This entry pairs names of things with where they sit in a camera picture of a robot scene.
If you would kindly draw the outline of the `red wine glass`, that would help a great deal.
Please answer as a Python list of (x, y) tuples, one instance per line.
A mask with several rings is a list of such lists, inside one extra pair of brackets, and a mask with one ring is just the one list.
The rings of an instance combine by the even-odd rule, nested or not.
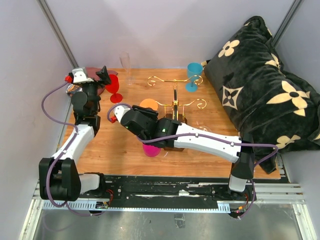
[(112, 103), (120, 103), (123, 100), (123, 96), (120, 93), (118, 93), (120, 88), (119, 79), (114, 74), (110, 74), (109, 78), (111, 80), (111, 84), (106, 84), (104, 88), (107, 92), (111, 93), (110, 101)]

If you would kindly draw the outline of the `orange wine glass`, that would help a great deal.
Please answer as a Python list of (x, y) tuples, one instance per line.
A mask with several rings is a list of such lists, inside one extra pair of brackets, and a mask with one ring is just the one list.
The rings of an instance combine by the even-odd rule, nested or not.
[(142, 100), (140, 102), (139, 106), (143, 107), (143, 108), (151, 108), (154, 111), (157, 111), (159, 108), (157, 101), (155, 101), (152, 98), (146, 98), (146, 99)]

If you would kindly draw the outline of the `clear champagne flute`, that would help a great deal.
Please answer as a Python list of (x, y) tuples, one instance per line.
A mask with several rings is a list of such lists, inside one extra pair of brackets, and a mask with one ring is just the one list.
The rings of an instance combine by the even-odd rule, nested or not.
[(123, 51), (119, 55), (120, 63), (125, 70), (126, 77), (125, 77), (125, 83), (127, 85), (132, 85), (135, 83), (135, 78), (131, 74), (131, 59), (128, 52)]

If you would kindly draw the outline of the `pink wine glass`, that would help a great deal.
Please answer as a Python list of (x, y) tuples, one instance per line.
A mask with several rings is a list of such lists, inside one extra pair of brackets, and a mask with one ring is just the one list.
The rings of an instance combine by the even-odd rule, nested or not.
[(142, 149), (144, 151), (144, 154), (147, 157), (156, 157), (160, 152), (161, 149), (156, 147), (156, 146), (152, 146), (152, 145), (146, 145), (146, 144), (142, 144)]

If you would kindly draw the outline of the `gold wire glass rack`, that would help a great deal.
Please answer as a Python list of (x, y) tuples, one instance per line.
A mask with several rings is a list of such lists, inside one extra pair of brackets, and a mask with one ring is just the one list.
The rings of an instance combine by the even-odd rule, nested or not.
[[(201, 79), (201, 83), (199, 83), (198, 85), (201, 85), (203, 83), (203, 77), (200, 76)], [(176, 121), (180, 121), (182, 123), (187, 124), (188, 120), (186, 118), (185, 115), (185, 107), (192, 105), (195, 102), (199, 102), (197, 104), (197, 108), (198, 109), (204, 109), (207, 106), (207, 102), (206, 100), (202, 99), (202, 98), (197, 98), (193, 101), (191, 101), (190, 103), (186, 103), (186, 104), (182, 104), (180, 103), (179, 99), (178, 99), (178, 83), (182, 82), (182, 83), (188, 83), (189, 79), (172, 79), (172, 80), (164, 80), (161, 79), (157, 76), (150, 76), (147, 79), (147, 84), (149, 86), (155, 86), (156, 85), (156, 80), (159, 80), (161, 82), (169, 82), (172, 83), (173, 86), (173, 100), (172, 103), (170, 104), (162, 104), (160, 102), (157, 101), (158, 105), (162, 106), (164, 108), (164, 117), (165, 118), (171, 118), (173, 120)]]

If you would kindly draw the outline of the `blue wine glass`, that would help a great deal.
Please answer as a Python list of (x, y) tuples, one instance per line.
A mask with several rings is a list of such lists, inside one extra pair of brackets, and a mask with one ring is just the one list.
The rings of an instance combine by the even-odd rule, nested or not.
[(200, 76), (202, 75), (203, 66), (200, 63), (192, 62), (187, 65), (188, 83), (185, 88), (188, 92), (195, 92), (198, 89), (198, 84), (202, 82)]

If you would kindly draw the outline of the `clear round wine glass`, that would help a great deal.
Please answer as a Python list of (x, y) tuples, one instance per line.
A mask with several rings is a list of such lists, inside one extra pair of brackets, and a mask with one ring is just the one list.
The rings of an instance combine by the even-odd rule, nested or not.
[[(205, 132), (211, 132), (211, 129), (208, 126), (199, 125), (198, 122), (196, 122), (196, 123), (197, 123), (197, 125), (195, 126), (196, 129), (202, 130), (202, 131), (205, 131)], [(194, 149), (189, 149), (189, 148), (186, 150), (186, 152), (192, 159), (196, 159), (200, 155), (203, 154), (203, 152), (201, 152), (201, 151), (194, 150)]]

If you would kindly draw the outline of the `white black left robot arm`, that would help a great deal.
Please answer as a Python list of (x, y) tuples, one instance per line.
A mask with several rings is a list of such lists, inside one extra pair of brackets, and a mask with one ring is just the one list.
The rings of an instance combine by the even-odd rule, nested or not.
[(100, 129), (101, 97), (98, 91), (111, 84), (106, 66), (95, 74), (98, 79), (89, 77), (85, 68), (78, 67), (65, 77), (66, 83), (81, 87), (81, 91), (73, 93), (71, 97), (75, 119), (71, 125), (73, 132), (52, 157), (42, 158), (38, 165), (40, 197), (58, 208), (76, 201), (86, 192), (96, 198), (107, 193), (102, 173), (79, 174), (76, 166), (86, 146)]

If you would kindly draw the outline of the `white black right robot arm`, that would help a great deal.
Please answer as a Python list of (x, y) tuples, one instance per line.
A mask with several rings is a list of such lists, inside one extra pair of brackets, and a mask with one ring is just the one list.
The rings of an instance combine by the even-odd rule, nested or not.
[(254, 176), (253, 145), (247, 139), (200, 130), (174, 119), (159, 119), (151, 108), (121, 105), (115, 108), (114, 115), (143, 144), (162, 149), (191, 149), (231, 162), (226, 193), (232, 200), (244, 195), (247, 181)]

